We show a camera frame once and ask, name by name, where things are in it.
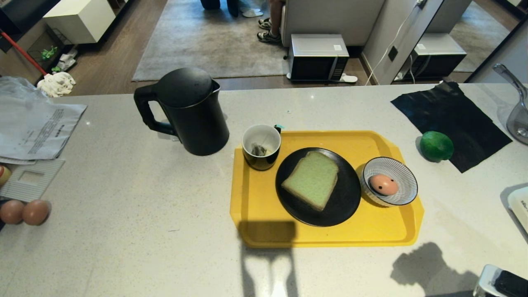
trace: small bowl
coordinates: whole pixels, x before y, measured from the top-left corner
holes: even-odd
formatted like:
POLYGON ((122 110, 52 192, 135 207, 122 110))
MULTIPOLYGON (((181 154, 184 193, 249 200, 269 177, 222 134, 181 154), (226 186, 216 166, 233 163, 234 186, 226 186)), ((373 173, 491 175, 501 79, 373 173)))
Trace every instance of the small bowl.
POLYGON ((412 172, 401 162, 389 157, 377 157, 365 164, 360 177, 361 187, 367 196, 382 206, 402 206, 411 203, 418 194, 418 183, 412 172), (384 196, 374 190, 369 179, 376 174, 384 174, 398 183, 398 192, 384 196))

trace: mug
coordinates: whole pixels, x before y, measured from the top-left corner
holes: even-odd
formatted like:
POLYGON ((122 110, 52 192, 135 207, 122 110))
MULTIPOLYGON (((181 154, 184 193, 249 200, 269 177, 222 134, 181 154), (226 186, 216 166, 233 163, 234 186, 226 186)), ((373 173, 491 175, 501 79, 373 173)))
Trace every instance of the mug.
POLYGON ((268 125, 249 127, 242 136, 244 158, 256 170, 270 169, 277 160, 280 150, 280 128, 268 125))

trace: shoe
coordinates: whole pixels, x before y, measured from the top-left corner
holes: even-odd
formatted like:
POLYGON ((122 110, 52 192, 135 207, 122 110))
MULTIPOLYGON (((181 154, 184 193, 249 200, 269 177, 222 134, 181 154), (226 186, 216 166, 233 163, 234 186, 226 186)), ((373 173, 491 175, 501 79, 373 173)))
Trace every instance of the shoe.
POLYGON ((264 30, 271 30, 271 21, 269 20, 269 18, 260 19, 259 27, 264 30))
POLYGON ((273 36, 271 36, 271 32, 270 31, 264 31, 264 32, 257 33, 257 38, 261 42, 268 42, 268 43, 281 42, 282 41, 282 39, 280 38, 280 34, 277 34, 277 36, 273 37, 273 36))

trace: power cord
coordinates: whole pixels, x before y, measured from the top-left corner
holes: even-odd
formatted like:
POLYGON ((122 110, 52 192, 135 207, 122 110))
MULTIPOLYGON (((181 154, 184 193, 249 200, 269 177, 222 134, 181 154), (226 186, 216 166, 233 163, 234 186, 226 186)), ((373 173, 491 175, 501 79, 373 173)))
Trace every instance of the power cord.
POLYGON ((414 12, 414 9, 418 6, 418 3, 415 4, 411 10, 411 13, 409 13, 409 15, 407 16, 407 18, 405 19, 405 21, 403 21, 403 23, 401 23, 400 27, 398 28, 398 31, 396 32, 396 36, 394 37, 394 39, 392 40, 392 42, 389 44, 389 46, 387 47, 387 49, 385 50, 385 53, 383 54, 383 56, 381 56, 381 59, 380 61, 376 64, 376 66, 374 67, 374 69, 372 69, 372 71, 370 72, 370 75, 369 75, 369 78, 366 80, 366 83, 365 85, 368 85, 369 84, 369 81, 370 79, 372 78, 372 75, 374 74, 374 71, 376 70, 376 68, 380 65, 381 61, 383 61, 383 58, 385 58, 385 55, 387 55, 387 53, 389 52, 389 48, 391 48, 392 44, 396 41, 396 38, 398 38, 398 35, 400 34, 400 31, 401 31, 401 28, 403 27, 403 25, 407 22, 407 20, 411 17, 412 13, 414 12))
POLYGON ((416 85, 416 81, 414 80, 414 75, 412 74, 412 53, 411 53, 411 55, 409 57, 411 58, 411 67, 409 67, 409 73, 411 73, 412 84, 416 85))

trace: black cloth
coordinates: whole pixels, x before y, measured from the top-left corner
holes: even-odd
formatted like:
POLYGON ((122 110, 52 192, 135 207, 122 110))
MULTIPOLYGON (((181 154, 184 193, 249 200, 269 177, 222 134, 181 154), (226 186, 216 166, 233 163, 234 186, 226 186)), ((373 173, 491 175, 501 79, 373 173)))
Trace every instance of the black cloth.
POLYGON ((461 173, 512 142, 456 82, 403 94, 391 102, 421 133, 437 131, 449 136, 455 146, 450 161, 461 173))

